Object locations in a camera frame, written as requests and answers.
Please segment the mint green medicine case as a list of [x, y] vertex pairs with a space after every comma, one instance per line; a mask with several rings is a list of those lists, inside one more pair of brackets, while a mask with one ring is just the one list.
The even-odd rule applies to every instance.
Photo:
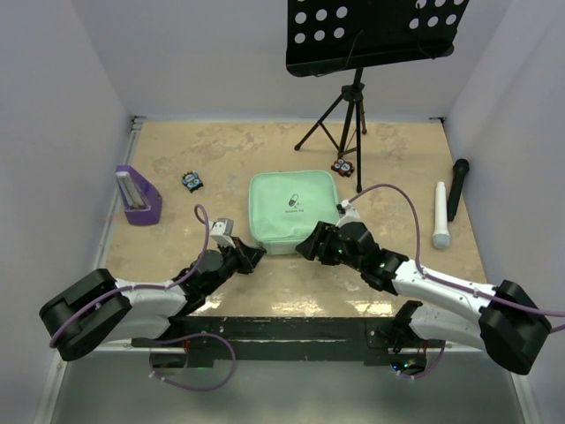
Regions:
[[318, 222], [338, 221], [338, 203], [335, 181], [324, 170], [257, 174], [248, 190], [252, 238], [270, 255], [294, 254]]

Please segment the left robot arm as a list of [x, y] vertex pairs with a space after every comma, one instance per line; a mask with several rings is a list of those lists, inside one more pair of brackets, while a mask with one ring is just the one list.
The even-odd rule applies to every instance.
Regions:
[[185, 317], [235, 274], [251, 274], [266, 249], [238, 237], [234, 246], [201, 253], [190, 267], [162, 283], [134, 283], [95, 269], [49, 300], [39, 312], [49, 346], [65, 361], [81, 359], [110, 341], [145, 338], [163, 346], [182, 338]]

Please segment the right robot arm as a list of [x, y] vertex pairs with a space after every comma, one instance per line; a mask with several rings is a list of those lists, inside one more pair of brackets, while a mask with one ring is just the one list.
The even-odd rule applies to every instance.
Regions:
[[396, 349], [420, 340], [454, 342], [527, 375], [552, 330], [519, 284], [456, 280], [447, 286], [446, 276], [425, 275], [408, 256], [379, 247], [361, 222], [319, 222], [296, 251], [308, 261], [355, 269], [374, 290], [406, 297], [383, 334]]

